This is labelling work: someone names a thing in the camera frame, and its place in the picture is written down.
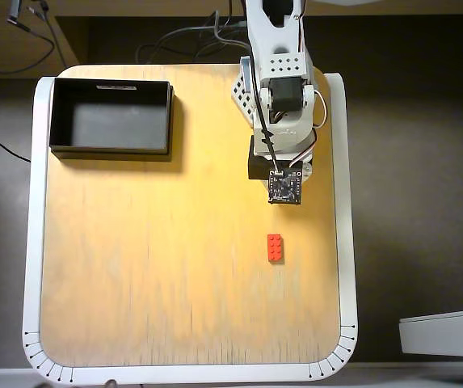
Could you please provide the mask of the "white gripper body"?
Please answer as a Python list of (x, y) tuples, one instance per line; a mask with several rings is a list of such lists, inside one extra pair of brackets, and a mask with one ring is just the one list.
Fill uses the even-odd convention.
[[(252, 120), (252, 177), (267, 178), (275, 166), (259, 116), (253, 115)], [(317, 140), (312, 120), (302, 120), (300, 115), (270, 115), (265, 121), (279, 169), (301, 168), (302, 176), (309, 178), (313, 170), (313, 147)]]

